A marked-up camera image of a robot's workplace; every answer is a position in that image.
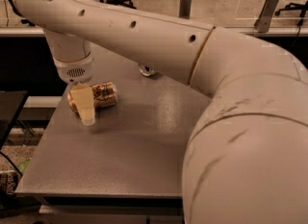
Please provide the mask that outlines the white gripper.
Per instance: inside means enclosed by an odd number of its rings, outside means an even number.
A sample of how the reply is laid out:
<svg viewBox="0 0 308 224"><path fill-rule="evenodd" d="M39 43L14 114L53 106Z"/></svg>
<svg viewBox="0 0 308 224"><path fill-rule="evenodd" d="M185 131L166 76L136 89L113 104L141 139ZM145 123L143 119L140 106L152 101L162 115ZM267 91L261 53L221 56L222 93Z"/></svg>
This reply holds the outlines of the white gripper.
<svg viewBox="0 0 308 224"><path fill-rule="evenodd" d="M89 82L93 76L94 57L86 56L77 62L63 62L53 59L59 77L67 84L78 83L70 91L79 116L86 126L95 123L95 108L93 102L93 92Z"/></svg>

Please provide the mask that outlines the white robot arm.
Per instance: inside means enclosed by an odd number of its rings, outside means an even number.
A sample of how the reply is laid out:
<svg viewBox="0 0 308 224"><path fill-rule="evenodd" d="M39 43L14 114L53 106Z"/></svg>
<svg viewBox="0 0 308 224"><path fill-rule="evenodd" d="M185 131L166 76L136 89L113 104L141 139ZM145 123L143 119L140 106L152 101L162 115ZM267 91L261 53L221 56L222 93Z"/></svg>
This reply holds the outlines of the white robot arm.
<svg viewBox="0 0 308 224"><path fill-rule="evenodd" d="M308 224L304 65L228 29L93 0L13 0L48 38L76 36L211 98L186 147L186 224Z"/></svg>

